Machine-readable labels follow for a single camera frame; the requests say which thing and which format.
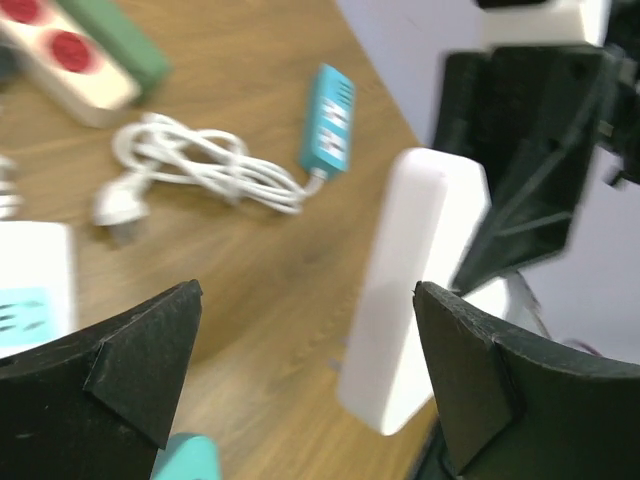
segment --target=wooden table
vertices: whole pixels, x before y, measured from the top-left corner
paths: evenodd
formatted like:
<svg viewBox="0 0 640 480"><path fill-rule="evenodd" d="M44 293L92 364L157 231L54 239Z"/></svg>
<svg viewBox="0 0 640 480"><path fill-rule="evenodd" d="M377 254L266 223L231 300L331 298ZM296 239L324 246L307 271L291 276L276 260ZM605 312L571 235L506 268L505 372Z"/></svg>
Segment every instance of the wooden table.
<svg viewBox="0 0 640 480"><path fill-rule="evenodd" d="M329 367L343 350L389 167L417 143L371 63L329 0L119 3L175 66L148 109L234 132L304 182L296 158L307 92L326 62L358 89L353 163L296 217L155 185L145 230L116 249L90 220L95 192L120 172L113 131L80 127L20 80L4 98L0 147L19 165L21 218L75 230L81 323L197 278L204 314L174 425L218 443L226 480L403 479L433 409L381 437L337 403Z"/></svg>

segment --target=teal object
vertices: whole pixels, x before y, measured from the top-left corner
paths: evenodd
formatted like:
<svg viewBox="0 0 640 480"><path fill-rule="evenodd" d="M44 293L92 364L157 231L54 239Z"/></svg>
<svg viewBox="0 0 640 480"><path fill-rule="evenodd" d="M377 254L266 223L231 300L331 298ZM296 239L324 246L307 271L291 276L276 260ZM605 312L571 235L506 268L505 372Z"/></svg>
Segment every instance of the teal object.
<svg viewBox="0 0 640 480"><path fill-rule="evenodd" d="M0 348L55 338L54 317L44 288L0 289Z"/></svg>
<svg viewBox="0 0 640 480"><path fill-rule="evenodd" d="M307 107L300 165L321 170L327 180L349 170L356 88L330 65L321 65Z"/></svg>
<svg viewBox="0 0 640 480"><path fill-rule="evenodd" d="M218 449L204 435L173 435L158 452L151 480L222 480Z"/></svg>

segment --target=white power cord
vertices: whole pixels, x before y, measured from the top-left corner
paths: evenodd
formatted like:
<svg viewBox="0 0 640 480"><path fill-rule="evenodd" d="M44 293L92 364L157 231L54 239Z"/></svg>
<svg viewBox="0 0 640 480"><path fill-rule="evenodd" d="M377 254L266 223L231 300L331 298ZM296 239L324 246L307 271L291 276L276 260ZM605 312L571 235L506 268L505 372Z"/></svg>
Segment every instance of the white power cord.
<svg viewBox="0 0 640 480"><path fill-rule="evenodd" d="M15 170L15 164L0 155L0 220L14 216L22 203L22 198L15 193L15 185L9 181L12 170Z"/></svg>
<svg viewBox="0 0 640 480"><path fill-rule="evenodd" d="M228 148L216 141L226 142ZM190 160L184 152L188 147L198 148L214 163ZM157 113L147 113L141 122L116 132L112 148L128 171L98 193L94 223L110 227L120 241L129 240L129 227L149 214L142 197L154 181L200 185L234 205L247 197L279 212L297 214L326 179L325 172L313 171L309 183L300 186L282 167L250 157L237 136L221 130L191 130ZM183 174L160 172L163 165Z"/></svg>

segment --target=red socket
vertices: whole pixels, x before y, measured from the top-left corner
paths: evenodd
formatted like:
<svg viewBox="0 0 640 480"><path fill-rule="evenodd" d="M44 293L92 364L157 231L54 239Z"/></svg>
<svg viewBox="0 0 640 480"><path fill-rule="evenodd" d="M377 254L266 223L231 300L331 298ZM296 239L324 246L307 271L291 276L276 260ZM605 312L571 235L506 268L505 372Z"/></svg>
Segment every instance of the red socket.
<svg viewBox="0 0 640 480"><path fill-rule="evenodd" d="M89 42L81 35L59 30L49 40L49 50L62 68L73 73L87 73L93 65Z"/></svg>

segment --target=white robot part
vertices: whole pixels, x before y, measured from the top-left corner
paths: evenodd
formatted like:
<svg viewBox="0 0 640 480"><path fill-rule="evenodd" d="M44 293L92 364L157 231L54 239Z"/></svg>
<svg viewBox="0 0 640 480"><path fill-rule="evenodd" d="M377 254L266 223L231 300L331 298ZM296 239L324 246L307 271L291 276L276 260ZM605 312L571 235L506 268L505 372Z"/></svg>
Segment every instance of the white robot part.
<svg viewBox="0 0 640 480"><path fill-rule="evenodd" d="M602 46L611 0L548 0L492 8L481 15L482 46L591 44Z"/></svg>

